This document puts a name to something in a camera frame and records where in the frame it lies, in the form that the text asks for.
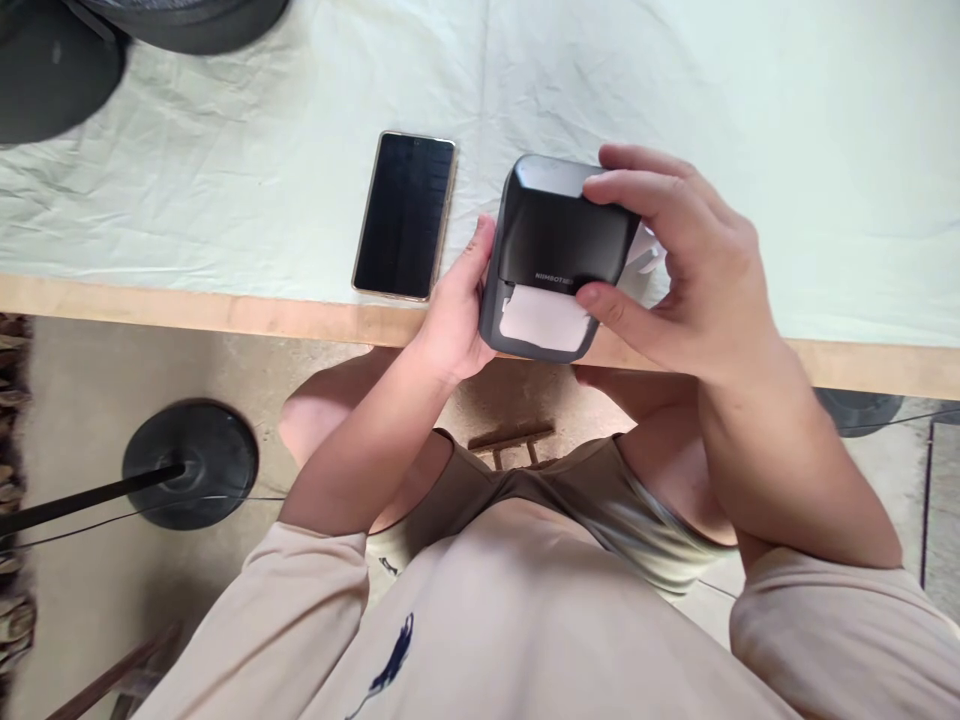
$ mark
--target left hand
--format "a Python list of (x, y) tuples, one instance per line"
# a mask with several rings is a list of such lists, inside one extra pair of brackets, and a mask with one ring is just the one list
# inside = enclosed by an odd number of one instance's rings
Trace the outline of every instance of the left hand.
[(473, 239), (434, 288), (427, 317), (411, 343), (438, 379), (451, 385), (476, 375), (496, 356), (479, 331), (482, 278), (496, 229), (490, 216), (477, 219)]

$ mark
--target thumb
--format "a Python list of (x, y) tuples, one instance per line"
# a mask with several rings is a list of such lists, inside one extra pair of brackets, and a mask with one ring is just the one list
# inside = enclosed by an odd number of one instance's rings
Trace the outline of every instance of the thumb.
[(452, 284), (466, 288), (470, 292), (474, 291), (490, 262), (493, 236), (496, 231), (497, 223), (489, 215), (481, 215), (477, 218), (477, 230), (473, 238), (447, 273)]
[(597, 320), (626, 341), (637, 352), (657, 362), (655, 348), (678, 328), (669, 320), (650, 312), (629, 295), (612, 285), (594, 282), (584, 285), (577, 292), (577, 302)]

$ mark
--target floor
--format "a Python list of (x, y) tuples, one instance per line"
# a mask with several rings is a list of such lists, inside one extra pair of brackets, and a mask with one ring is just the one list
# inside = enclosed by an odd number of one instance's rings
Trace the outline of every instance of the floor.
[[(311, 372), (363, 351), (316, 341), (39, 318), (30, 365), (34, 402), (21, 428), (27, 505), (119, 479), (123, 450), (137, 427), (191, 397), (215, 398), (246, 416), (261, 452), (251, 494), (282, 494), (295, 474), (276, 434), (283, 399)], [(935, 405), (908, 399), (900, 416)], [(578, 386), (569, 368), (510, 360), (495, 361), (465, 384), (440, 424), (466, 442), (536, 421), (551, 421), (557, 429), (539, 445), (541, 458), (630, 427), (605, 396)], [(893, 516), (906, 567), (918, 576), (929, 434), (929, 420), (918, 420), (848, 441)], [(129, 509), (125, 499), (116, 500), (21, 540), (68, 532)], [(249, 502), (212, 528), (186, 533), (130, 518), (34, 549), (29, 571), (39, 610), (35, 647), (17, 671), (9, 716), (45, 717), (172, 620), (194, 628), (277, 510), (276, 503)], [(952, 522), (948, 512), (941, 527)], [(944, 556), (938, 562), (941, 577), (955, 574), (955, 560)], [(382, 580), (375, 582), (382, 587)], [(739, 563), (722, 563), (680, 610), (726, 645), (727, 617), (742, 586)], [(107, 718), (112, 705), (108, 696), (87, 717)]]

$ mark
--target smartphone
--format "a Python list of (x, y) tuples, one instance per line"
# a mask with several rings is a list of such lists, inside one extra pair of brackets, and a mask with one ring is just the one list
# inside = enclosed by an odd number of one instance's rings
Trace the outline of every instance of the smartphone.
[(457, 147), (450, 140), (380, 135), (353, 267), (357, 292), (424, 301), (440, 265)]

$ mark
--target shorts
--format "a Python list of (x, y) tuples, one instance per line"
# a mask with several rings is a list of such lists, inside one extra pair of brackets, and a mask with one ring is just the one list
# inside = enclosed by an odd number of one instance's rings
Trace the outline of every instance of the shorts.
[(615, 440), (593, 440), (555, 462), (508, 471), (491, 470), (454, 442), (427, 496), (403, 520), (371, 535), (367, 552), (397, 575), (421, 550), (456, 535), (484, 510), (523, 498), (576, 521), (662, 597), (679, 600), (713, 562), (737, 549), (704, 537), (647, 492)]

